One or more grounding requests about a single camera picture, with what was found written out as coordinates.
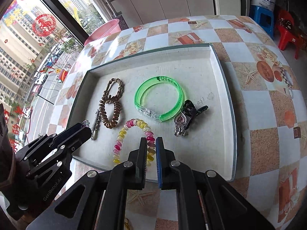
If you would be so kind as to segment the silver pendant charm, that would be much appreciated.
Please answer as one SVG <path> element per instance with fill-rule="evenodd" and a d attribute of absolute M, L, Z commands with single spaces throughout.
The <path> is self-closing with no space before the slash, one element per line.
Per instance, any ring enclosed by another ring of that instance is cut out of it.
<path fill-rule="evenodd" d="M 178 113 L 174 117 L 174 135 L 184 136 L 186 132 L 187 117 L 182 113 Z"/>

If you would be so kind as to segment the pink plastic basin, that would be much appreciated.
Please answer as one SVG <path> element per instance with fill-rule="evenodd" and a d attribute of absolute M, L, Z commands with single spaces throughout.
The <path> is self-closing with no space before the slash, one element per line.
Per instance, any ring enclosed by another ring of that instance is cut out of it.
<path fill-rule="evenodd" d="M 84 46 L 94 40 L 120 32 L 121 28 L 119 26 L 119 22 L 119 19 L 112 19 L 111 21 L 108 21 L 101 25 L 86 39 Z"/>

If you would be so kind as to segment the silver spiked hair clip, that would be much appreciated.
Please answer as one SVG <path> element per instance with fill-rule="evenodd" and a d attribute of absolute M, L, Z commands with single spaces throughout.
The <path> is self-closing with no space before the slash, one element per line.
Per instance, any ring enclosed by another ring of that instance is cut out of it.
<path fill-rule="evenodd" d="M 84 120 L 82 122 L 82 125 L 85 127 L 91 127 L 91 140 L 95 141 L 97 139 L 97 134 L 98 134 L 98 130 L 99 130 L 99 124 L 100 124 L 100 114 L 99 114 L 99 110 L 96 111 L 95 113 L 95 119 L 93 121 L 93 123 L 91 124 L 88 120 Z"/>

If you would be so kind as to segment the blue plastic stool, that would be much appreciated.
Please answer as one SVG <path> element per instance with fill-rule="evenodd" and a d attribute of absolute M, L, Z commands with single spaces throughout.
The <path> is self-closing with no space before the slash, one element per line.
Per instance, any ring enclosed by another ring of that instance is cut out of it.
<path fill-rule="evenodd" d="M 251 5 L 249 17 L 274 39 L 274 14 L 272 11 L 260 6 Z"/>

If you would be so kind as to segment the patterned checkered tablecloth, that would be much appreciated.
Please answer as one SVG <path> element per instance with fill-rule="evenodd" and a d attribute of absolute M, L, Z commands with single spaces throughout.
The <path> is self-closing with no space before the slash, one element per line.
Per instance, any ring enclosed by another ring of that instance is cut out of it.
<path fill-rule="evenodd" d="M 306 103 L 287 60 L 249 17 L 166 19 L 91 43 L 64 82 L 47 132 L 66 128 L 91 65 L 190 42 L 213 45 L 229 84 L 238 132 L 234 188 L 276 229 L 306 229 Z"/>

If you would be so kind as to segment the red plastic chair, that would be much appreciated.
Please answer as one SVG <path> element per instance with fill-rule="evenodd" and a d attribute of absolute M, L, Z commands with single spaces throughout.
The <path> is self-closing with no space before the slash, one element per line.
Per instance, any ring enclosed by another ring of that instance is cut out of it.
<path fill-rule="evenodd" d="M 285 50 L 289 43 L 294 44 L 295 46 L 295 59 L 298 59 L 299 50 L 302 46 L 302 39 L 299 37 L 299 34 L 295 31 L 295 22 L 292 15 L 281 9 L 278 12 L 277 23 L 275 28 L 279 31 L 281 37 L 278 43 L 278 48 L 282 51 Z"/>

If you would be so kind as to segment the green translucent bangle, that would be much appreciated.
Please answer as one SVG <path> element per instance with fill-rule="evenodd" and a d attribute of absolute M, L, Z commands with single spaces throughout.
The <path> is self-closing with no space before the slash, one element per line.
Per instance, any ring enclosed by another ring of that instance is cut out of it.
<path fill-rule="evenodd" d="M 138 112 L 155 122 L 166 122 L 180 112 L 185 96 L 180 84 L 167 76 L 155 76 L 143 82 L 135 92 Z"/>

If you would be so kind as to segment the black hair claw clip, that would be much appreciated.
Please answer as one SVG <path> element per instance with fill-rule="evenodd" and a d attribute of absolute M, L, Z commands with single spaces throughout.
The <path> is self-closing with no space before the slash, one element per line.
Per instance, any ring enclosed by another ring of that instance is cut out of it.
<path fill-rule="evenodd" d="M 183 104 L 181 112 L 186 117 L 186 122 L 184 124 L 184 129 L 187 130 L 191 125 L 192 121 L 201 113 L 206 111 L 209 107 L 207 105 L 202 106 L 199 109 L 196 109 L 193 102 L 186 100 Z"/>

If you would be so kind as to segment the red horse window decal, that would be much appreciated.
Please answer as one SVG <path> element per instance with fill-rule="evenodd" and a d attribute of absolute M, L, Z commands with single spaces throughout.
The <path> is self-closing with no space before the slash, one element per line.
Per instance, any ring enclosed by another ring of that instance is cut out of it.
<path fill-rule="evenodd" d="M 55 29 L 56 20 L 50 14 L 41 14 L 32 23 L 32 31 L 40 37 L 46 37 L 52 34 Z"/>

